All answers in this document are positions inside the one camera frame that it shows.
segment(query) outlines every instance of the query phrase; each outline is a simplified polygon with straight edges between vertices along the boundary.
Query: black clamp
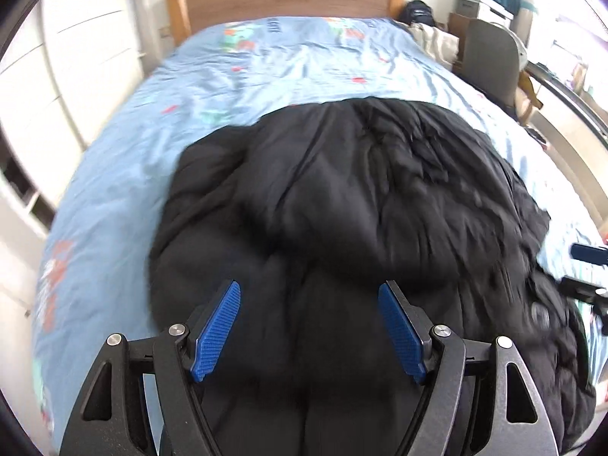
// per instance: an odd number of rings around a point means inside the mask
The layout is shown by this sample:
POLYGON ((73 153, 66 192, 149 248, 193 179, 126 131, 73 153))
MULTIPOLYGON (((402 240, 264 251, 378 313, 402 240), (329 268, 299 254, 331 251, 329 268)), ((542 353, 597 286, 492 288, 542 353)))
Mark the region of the black clamp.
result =
MULTIPOLYGON (((197 385, 214 369, 240 293, 236 282, 227 282, 186 324, 154 338, 109 336, 80 390, 60 456, 156 456, 143 374, 156 375, 165 421, 160 455, 220 456, 197 385)), ((395 282, 381 286, 378 304, 404 371, 424 385, 397 456, 443 456, 465 376, 475 376, 476 388, 464 456, 557 456, 540 395, 509 338, 462 340, 447 326, 433 325, 395 282)))

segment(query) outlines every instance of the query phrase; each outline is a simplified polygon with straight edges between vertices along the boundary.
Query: black puffer jacket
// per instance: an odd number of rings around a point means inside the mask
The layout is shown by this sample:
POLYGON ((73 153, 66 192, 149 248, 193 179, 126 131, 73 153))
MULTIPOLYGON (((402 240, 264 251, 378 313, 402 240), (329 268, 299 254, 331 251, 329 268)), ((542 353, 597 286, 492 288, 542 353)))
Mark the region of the black puffer jacket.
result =
MULTIPOLYGON (((394 454, 420 391, 378 312, 387 279, 461 337, 513 338, 565 449, 595 393, 579 315, 536 264, 548 222, 451 112, 375 98, 294 106, 184 151, 150 254, 151 307, 165 328, 222 280, 241 284, 203 401, 226 456, 394 454)), ((470 383, 461 398, 449 454, 470 383)))

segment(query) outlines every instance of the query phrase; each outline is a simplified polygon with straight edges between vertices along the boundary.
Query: bed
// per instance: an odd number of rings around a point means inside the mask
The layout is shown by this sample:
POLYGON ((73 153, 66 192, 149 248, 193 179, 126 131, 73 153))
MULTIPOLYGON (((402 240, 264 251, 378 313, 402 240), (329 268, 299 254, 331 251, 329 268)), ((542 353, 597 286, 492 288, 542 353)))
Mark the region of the bed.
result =
MULTIPOLYGON (((147 256, 181 151, 227 124, 246 127, 290 105, 370 95, 435 103, 487 133, 551 215, 538 256, 554 277, 608 286, 573 261, 573 242, 601 238, 540 146, 483 95, 427 58, 390 16, 404 0, 166 0, 181 46, 85 152, 51 229, 34 313, 34 383, 56 448, 99 347, 114 332, 156 334, 147 256)), ((606 342, 585 319, 592 373, 606 342)), ((155 439, 162 418, 145 379, 155 439)))

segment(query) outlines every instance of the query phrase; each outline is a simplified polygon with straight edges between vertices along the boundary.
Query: black metal frame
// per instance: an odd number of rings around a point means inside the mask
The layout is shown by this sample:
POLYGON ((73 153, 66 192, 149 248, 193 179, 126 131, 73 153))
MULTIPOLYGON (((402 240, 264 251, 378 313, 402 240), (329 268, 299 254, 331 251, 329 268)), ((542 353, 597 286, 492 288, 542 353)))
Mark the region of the black metal frame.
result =
MULTIPOLYGON (((493 344, 479 343, 463 340, 449 328, 440 331, 422 309, 408 303, 395 282, 387 284, 423 345, 428 373, 396 455, 442 456, 463 377, 475 376, 476 396, 463 455, 557 456, 542 400, 513 343, 504 337, 493 344)), ((188 343, 190 336, 196 337, 195 330, 202 330, 202 314, 211 316, 210 308, 197 309, 177 335, 171 329, 136 341, 112 335, 84 381, 60 455, 156 456, 142 377, 155 374, 167 438, 161 455, 221 456, 201 410, 201 389, 188 370, 188 343)))
POLYGON ((0 391, 0 441, 5 454, 42 456, 14 417, 2 391, 0 391))

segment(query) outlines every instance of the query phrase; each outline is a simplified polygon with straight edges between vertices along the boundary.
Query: bed sheet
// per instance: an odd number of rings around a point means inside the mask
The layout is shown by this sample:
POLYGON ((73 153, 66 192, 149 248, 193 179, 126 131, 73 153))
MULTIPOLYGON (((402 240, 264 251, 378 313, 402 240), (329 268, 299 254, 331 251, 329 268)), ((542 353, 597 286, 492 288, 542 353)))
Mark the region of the bed sheet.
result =
MULTIPOLYGON (((487 133, 551 215, 542 267, 608 286, 606 271, 568 256, 573 242, 601 243, 571 184, 521 127, 393 21, 279 17, 214 26, 177 49, 108 123, 84 153, 51 229, 33 349, 36 395, 56 448, 107 336, 156 334, 147 255, 181 151, 224 125, 251 125, 289 105, 367 96, 435 103, 487 133)), ((581 312, 599 375, 606 341, 591 311, 581 312)), ((145 382, 158 439, 155 386, 145 382)))

